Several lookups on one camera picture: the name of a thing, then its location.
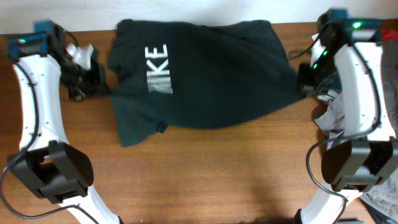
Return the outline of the black printed t-shirt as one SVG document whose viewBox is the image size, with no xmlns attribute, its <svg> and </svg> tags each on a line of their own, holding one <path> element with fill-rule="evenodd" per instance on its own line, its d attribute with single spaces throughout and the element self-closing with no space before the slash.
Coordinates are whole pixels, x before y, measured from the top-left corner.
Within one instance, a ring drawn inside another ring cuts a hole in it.
<svg viewBox="0 0 398 224">
<path fill-rule="evenodd" d="M 168 126 L 215 129 L 300 101 L 296 71 L 271 23 L 120 21 L 108 58 L 120 144 Z"/>
</svg>

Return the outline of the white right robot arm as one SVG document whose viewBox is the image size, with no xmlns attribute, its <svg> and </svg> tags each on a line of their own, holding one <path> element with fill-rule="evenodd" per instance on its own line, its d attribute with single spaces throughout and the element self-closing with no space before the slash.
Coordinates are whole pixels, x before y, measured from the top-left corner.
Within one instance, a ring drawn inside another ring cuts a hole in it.
<svg viewBox="0 0 398 224">
<path fill-rule="evenodd" d="M 313 57 L 298 68 L 302 93 L 323 95 L 340 83 L 345 125 L 326 139 L 322 181 L 295 223 L 339 223 L 346 207 L 397 169 L 397 136 L 389 121 L 382 84 L 381 20 L 350 17 L 330 8 L 317 21 Z"/>
</svg>

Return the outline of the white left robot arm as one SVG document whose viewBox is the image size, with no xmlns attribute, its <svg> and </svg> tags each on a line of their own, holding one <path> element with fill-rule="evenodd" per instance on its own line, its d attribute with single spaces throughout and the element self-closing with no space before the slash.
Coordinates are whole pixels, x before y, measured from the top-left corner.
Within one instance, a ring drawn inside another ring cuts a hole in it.
<svg viewBox="0 0 398 224">
<path fill-rule="evenodd" d="M 12 39 L 8 57 L 22 102 L 19 152 L 7 159 L 13 173 L 37 198 L 80 223 L 121 223 L 97 193 L 89 157 L 71 146 L 63 127 L 60 87 L 74 102 L 108 93 L 96 49 L 66 43 L 68 32 L 53 21 L 37 21 L 31 34 Z"/>
</svg>

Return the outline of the dark grey garment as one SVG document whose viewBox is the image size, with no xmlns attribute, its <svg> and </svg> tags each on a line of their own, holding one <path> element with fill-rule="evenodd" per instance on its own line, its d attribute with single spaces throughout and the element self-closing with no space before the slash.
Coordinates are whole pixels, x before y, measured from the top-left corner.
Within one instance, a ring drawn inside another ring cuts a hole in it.
<svg viewBox="0 0 398 224">
<path fill-rule="evenodd" d="M 386 111 L 397 135 L 397 41 L 388 40 L 382 46 L 381 77 Z"/>
</svg>

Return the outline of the red garment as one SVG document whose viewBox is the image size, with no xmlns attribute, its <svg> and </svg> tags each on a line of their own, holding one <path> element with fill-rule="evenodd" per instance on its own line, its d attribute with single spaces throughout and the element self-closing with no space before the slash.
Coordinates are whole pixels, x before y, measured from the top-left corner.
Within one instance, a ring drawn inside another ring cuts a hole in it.
<svg viewBox="0 0 398 224">
<path fill-rule="evenodd" d="M 388 41 L 398 42 L 398 30 L 394 29 L 382 30 L 381 34 L 383 42 L 388 42 Z"/>
</svg>

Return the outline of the grey denim shorts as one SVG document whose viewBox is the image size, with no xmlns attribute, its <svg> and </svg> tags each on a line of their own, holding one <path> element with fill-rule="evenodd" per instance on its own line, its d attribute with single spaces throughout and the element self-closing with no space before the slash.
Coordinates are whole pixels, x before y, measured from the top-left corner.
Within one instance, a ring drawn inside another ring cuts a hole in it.
<svg viewBox="0 0 398 224">
<path fill-rule="evenodd" d="M 315 124 L 327 136 L 333 138 L 343 132 L 343 95 L 335 95 L 328 102 L 326 112 L 314 119 Z M 360 196 L 376 223 L 397 223 L 397 171 L 381 185 L 374 186 Z"/>
</svg>

